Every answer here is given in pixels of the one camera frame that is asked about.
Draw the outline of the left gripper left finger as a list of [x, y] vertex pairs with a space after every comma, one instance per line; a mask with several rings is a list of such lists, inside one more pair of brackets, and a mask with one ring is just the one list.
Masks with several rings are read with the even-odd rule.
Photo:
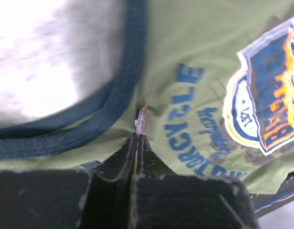
[[103, 180], [118, 180], [124, 173], [127, 175], [134, 160], [136, 138], [131, 133], [116, 152], [94, 169], [95, 173]]

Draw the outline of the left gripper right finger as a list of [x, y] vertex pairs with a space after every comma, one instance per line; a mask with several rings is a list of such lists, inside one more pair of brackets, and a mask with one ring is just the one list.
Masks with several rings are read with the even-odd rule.
[[152, 150], [145, 135], [138, 138], [137, 144], [137, 174], [147, 176], [175, 175]]

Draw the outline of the round brooch pin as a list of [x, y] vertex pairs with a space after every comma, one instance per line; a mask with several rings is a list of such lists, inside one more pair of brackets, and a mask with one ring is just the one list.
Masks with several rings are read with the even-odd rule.
[[147, 106], [143, 106], [135, 120], [136, 135], [140, 137], [146, 134], [146, 123], [147, 123]]

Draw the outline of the olive green t-shirt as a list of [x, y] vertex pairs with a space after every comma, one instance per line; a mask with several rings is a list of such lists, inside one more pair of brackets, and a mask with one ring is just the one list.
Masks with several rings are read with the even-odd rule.
[[0, 169], [93, 166], [136, 131], [183, 175], [294, 172], [294, 0], [0, 0]]

